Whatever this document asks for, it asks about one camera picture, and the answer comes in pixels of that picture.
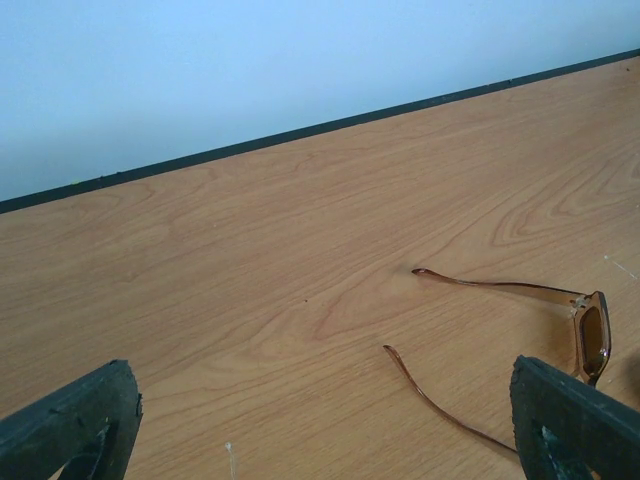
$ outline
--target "scratch on table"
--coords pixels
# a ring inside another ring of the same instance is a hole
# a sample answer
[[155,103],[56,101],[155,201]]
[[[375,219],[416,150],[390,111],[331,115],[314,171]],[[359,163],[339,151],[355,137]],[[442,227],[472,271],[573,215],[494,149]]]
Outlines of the scratch on table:
[[236,456],[233,454],[231,442],[224,444],[224,448],[229,452],[229,465],[231,466],[231,480],[236,480]]
[[633,278],[634,280],[637,280],[638,277],[636,275],[634,275],[633,273],[631,273],[629,270],[627,270],[626,268],[624,268],[622,265],[620,265],[618,262],[611,260],[611,258],[609,258],[609,255],[605,255],[604,256],[605,260],[609,260],[611,263],[613,263],[616,267],[618,267],[620,270],[623,270],[625,272],[627,272],[629,274],[629,276],[631,278]]

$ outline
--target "blue wall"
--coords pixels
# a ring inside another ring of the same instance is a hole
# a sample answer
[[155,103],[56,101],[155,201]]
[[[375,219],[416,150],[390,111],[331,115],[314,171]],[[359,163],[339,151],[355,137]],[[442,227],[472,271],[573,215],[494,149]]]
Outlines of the blue wall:
[[638,0],[0,11],[0,200],[640,47]]

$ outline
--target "black edge strip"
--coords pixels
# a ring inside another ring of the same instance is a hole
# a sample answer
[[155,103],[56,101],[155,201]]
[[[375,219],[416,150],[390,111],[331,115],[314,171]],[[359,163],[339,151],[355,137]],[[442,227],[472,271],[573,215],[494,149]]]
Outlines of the black edge strip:
[[0,214],[32,207],[34,205],[39,205],[42,203],[52,202],[54,200],[60,200],[74,195],[80,195],[82,193],[92,192],[101,188],[112,187],[121,183],[140,180],[141,178],[151,177],[153,175],[159,175],[161,173],[191,167],[193,165],[199,165],[201,163],[211,162],[213,160],[230,157],[232,155],[238,155],[240,153],[251,152],[253,150],[258,150],[261,148],[271,147],[274,145],[279,145],[281,143],[311,137],[313,135],[319,135],[321,133],[333,132],[341,128],[352,127],[354,125],[360,125],[362,123],[381,120],[396,115],[402,115],[404,113],[415,112],[417,110],[435,107],[437,105],[443,105],[445,103],[464,100],[471,97],[477,97],[479,95],[485,95],[487,93],[497,92],[499,90],[505,90],[507,88],[518,87],[533,82],[539,82],[540,80],[547,80],[549,78],[557,77],[560,75],[579,72],[581,70],[587,70],[589,68],[619,62],[621,60],[626,60],[637,56],[640,56],[640,49],[597,58],[595,60],[589,60],[586,62],[576,63],[574,65],[568,65],[566,67],[555,68],[553,70],[547,70],[546,72],[525,75],[524,77],[514,78],[511,80],[504,80],[502,82],[492,83],[490,85],[482,85],[480,87],[470,88],[468,90],[462,90],[460,92],[447,95],[441,95],[439,97],[429,98],[427,100],[418,100],[416,102],[405,103],[404,105],[384,108],[382,110],[375,110],[373,112],[354,115],[352,117],[347,117],[340,120],[333,120],[330,122],[321,123],[319,125],[313,125],[311,127],[292,130],[290,132],[278,133],[276,135],[270,135],[268,137],[249,140],[247,142],[237,143],[235,145],[229,145],[228,147],[217,148],[208,152],[196,153],[187,157],[155,163],[153,165],[148,165],[145,167],[134,168],[133,170],[128,170],[126,172],[118,172],[112,175],[94,178],[92,180],[79,182],[73,185],[65,185],[64,187],[53,188],[51,190],[45,190],[44,192],[33,193],[30,195],[25,195],[23,197],[4,200],[0,202]]

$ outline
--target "wooden surface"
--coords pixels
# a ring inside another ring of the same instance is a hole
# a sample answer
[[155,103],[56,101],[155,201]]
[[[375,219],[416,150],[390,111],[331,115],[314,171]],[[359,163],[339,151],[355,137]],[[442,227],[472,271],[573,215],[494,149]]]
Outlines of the wooden surface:
[[230,479],[226,442],[239,480],[522,478],[381,346],[508,440],[568,312],[410,269],[600,289],[600,388],[639,408],[639,133],[632,59],[2,215],[0,414],[126,358],[127,478]]

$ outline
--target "eyeglasses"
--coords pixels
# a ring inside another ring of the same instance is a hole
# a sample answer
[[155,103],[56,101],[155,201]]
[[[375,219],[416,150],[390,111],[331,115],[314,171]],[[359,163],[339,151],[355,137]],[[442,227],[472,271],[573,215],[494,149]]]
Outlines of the eyeglasses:
[[[429,277],[435,280],[444,281],[456,285],[469,287],[484,287],[502,292],[517,293],[527,297],[533,297],[546,302],[565,305],[571,307],[574,331],[576,335],[576,372],[582,380],[595,388],[598,379],[602,375],[609,357],[611,356],[611,328],[609,326],[609,312],[604,293],[596,291],[591,295],[559,288],[533,285],[530,283],[515,282],[470,282],[446,277],[426,268],[417,268],[412,271],[419,277]],[[398,365],[404,376],[409,380],[413,389],[439,414],[458,427],[473,433],[498,445],[502,448],[516,452],[513,447],[497,440],[486,433],[461,422],[453,415],[446,412],[431,400],[420,388],[417,382],[409,373],[409,369],[404,364],[398,351],[390,345],[385,345],[384,349]]]

